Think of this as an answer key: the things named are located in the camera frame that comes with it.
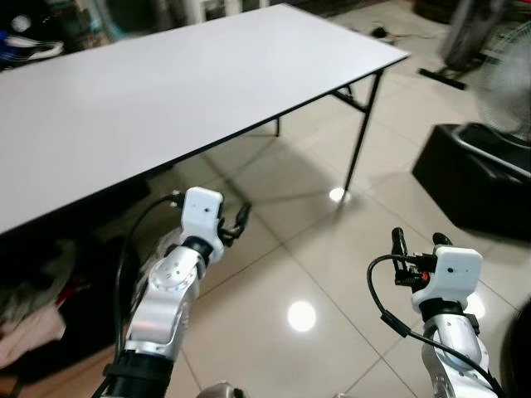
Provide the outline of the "white folding table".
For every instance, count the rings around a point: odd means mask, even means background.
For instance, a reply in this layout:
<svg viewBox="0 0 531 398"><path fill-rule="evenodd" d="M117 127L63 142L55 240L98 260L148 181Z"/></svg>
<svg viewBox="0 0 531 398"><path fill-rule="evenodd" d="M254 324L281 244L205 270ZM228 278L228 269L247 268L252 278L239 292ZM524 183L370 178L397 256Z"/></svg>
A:
<svg viewBox="0 0 531 398"><path fill-rule="evenodd" d="M0 235L407 57L277 4L0 72Z"/></svg>

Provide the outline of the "grey standing fan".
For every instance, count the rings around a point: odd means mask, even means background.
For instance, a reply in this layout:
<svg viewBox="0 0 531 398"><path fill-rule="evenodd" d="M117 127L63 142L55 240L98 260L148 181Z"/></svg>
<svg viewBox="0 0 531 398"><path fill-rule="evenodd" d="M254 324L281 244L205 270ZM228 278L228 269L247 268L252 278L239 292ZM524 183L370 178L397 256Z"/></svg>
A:
<svg viewBox="0 0 531 398"><path fill-rule="evenodd" d="M530 145L531 119L531 18L501 24L494 30L481 83L475 91L480 117L518 145Z"/></svg>

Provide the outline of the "black storage box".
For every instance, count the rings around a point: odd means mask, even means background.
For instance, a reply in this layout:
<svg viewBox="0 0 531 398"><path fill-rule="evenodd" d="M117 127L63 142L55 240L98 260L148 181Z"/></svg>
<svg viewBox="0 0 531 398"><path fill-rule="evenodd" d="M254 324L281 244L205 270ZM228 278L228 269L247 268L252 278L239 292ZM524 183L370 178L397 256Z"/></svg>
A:
<svg viewBox="0 0 531 398"><path fill-rule="evenodd" d="M462 229L531 241L531 152L482 123L433 125L412 175Z"/></svg>

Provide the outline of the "dark round object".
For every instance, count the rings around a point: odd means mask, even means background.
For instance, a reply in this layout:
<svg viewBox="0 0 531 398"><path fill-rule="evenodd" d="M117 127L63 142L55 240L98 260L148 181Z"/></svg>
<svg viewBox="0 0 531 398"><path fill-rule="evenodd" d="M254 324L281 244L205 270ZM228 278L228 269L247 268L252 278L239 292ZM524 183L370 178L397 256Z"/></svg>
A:
<svg viewBox="0 0 531 398"><path fill-rule="evenodd" d="M507 398L530 398L531 303L527 302L509 323L499 368Z"/></svg>

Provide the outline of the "black folding table leg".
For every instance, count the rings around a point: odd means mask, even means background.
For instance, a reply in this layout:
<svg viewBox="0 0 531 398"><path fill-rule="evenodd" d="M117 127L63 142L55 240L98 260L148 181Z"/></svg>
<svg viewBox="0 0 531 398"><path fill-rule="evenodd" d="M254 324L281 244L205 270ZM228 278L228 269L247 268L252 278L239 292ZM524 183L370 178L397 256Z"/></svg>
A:
<svg viewBox="0 0 531 398"><path fill-rule="evenodd" d="M348 163L348 174L346 174L345 181L343 182L343 193L341 194L340 201L344 201L345 198L350 194L350 183L352 183L353 175L355 175L355 168L362 151L363 140L365 139L365 134L368 131L369 119L372 117L372 112L376 104L377 92L379 91L380 84L382 83L383 75L383 70L377 70L371 74L373 80L371 87L369 87L367 102L359 102L357 100L356 92L353 90L353 84L360 82L361 79L355 80L355 82L352 82L346 86L346 92L342 90L333 90L329 92L329 94L334 96L335 99L348 104L348 106L353 107L353 109L360 111L362 114L362 122L356 136L355 147L353 147L352 156L350 156Z"/></svg>

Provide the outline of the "grey robot leg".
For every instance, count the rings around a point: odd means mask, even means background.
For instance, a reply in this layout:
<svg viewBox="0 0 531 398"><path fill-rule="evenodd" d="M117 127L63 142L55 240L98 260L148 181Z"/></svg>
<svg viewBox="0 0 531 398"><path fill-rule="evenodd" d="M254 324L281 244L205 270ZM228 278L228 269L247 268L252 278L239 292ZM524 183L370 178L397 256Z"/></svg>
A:
<svg viewBox="0 0 531 398"><path fill-rule="evenodd" d="M221 381L202 388L196 398L246 398L246 393L242 388L236 387L228 381Z"/></svg>

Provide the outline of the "pile of clothes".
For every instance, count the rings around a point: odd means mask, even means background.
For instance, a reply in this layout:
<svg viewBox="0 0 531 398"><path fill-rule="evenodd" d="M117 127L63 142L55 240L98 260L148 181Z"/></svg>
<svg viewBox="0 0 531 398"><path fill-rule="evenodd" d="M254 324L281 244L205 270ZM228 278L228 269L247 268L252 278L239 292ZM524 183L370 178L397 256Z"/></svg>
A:
<svg viewBox="0 0 531 398"><path fill-rule="evenodd" d="M0 369L60 340L61 291L76 266L76 243L0 245Z"/></svg>

